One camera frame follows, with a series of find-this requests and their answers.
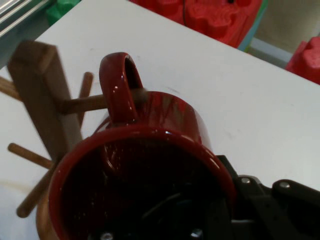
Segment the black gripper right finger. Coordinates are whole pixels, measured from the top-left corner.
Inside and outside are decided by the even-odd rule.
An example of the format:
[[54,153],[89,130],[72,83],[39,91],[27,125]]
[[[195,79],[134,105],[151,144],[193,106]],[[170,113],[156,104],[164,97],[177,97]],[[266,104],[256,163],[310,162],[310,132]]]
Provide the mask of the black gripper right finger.
[[218,159],[230,173],[237,191],[232,216],[224,202],[216,216],[221,240],[318,240],[320,192],[290,179],[271,187],[249,175],[238,175],[227,157]]

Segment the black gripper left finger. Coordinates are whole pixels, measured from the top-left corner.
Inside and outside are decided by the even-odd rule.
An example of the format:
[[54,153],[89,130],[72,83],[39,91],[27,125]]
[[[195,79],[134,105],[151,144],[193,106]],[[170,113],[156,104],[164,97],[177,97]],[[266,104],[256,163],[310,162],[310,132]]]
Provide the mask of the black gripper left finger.
[[231,217],[223,197],[177,204],[176,240],[233,240]]

